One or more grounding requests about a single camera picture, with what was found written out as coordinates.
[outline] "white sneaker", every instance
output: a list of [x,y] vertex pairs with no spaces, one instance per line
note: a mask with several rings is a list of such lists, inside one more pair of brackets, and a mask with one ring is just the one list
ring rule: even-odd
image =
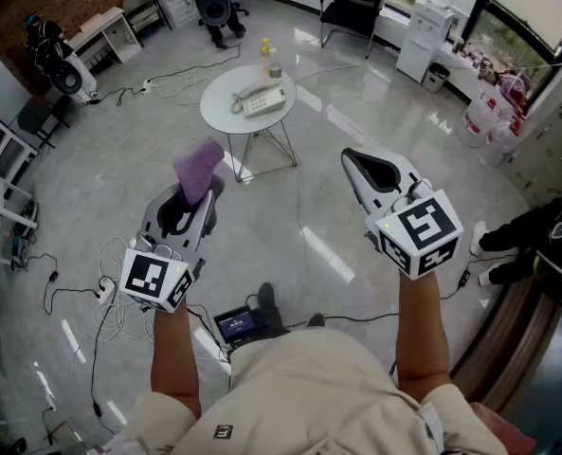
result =
[[475,256],[480,256],[482,249],[479,246],[479,241],[482,236],[489,232],[487,229],[487,223],[484,221],[478,221],[474,228],[472,229],[472,242],[470,243],[470,252]]
[[488,284],[491,284],[491,281],[489,280],[489,273],[491,273],[492,269],[497,268],[500,265],[501,263],[493,263],[487,271],[480,273],[479,275],[480,286],[487,286]]

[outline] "purple cloth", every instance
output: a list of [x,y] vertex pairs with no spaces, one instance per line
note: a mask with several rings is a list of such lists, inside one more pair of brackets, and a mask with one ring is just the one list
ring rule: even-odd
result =
[[205,197],[211,187],[213,171],[223,158],[224,149],[221,145],[214,139],[207,138],[196,152],[188,156],[179,156],[173,161],[182,191],[191,206],[198,204]]

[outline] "round white table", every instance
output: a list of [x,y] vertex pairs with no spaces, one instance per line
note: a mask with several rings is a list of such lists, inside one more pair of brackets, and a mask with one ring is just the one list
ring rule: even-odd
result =
[[[240,93],[247,86],[254,84],[262,78],[263,70],[260,65],[245,65],[243,67],[236,67],[213,80],[213,82],[207,86],[207,89],[201,98],[201,114],[203,115],[205,121],[211,127],[226,134],[227,136],[227,144],[232,157],[232,169],[234,170],[234,178],[237,182],[242,182],[245,179],[262,175],[263,173],[270,173],[286,169],[287,167],[298,166],[296,155],[293,152],[293,147],[291,146],[291,141],[289,140],[289,135],[287,135],[284,123],[282,122],[282,119],[287,116],[296,102],[296,86],[289,76],[282,73],[281,85],[287,99],[282,108],[254,118],[245,118],[243,112],[235,115],[230,111],[230,106],[234,101],[232,94]],[[287,139],[286,144],[274,137],[269,130],[271,126],[279,122],[281,123],[282,130],[285,138]],[[267,137],[279,145],[281,151],[291,159],[291,164],[265,172],[253,173],[250,176],[243,177],[243,168],[245,167],[251,138],[256,137],[260,132],[262,132],[263,137]],[[241,166],[238,172],[234,167],[235,160],[234,153],[232,152],[232,142],[230,140],[231,135],[248,135],[245,145],[245,153],[243,154],[243,160],[241,160]]]

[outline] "white telephone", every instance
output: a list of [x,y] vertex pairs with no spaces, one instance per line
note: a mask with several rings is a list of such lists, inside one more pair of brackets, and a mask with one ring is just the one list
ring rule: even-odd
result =
[[245,118],[253,118],[282,108],[287,101],[279,82],[256,82],[239,94],[233,94],[234,102],[230,108],[235,115],[241,113]]

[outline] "black shoe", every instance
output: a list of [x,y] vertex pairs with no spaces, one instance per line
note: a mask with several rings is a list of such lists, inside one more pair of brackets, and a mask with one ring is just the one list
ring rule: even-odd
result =
[[306,323],[306,327],[324,327],[325,317],[322,314],[314,314]]
[[277,304],[274,300],[274,288],[269,282],[263,283],[258,291],[258,307],[262,312],[276,310]]
[[239,24],[239,26],[241,26],[241,28],[234,32],[234,35],[236,35],[238,39],[243,39],[243,37],[245,36],[246,28],[243,24]]
[[215,46],[216,46],[218,49],[227,49],[227,45],[224,44],[224,42],[222,41],[222,39],[215,39],[215,40],[213,41],[213,43],[215,44]]

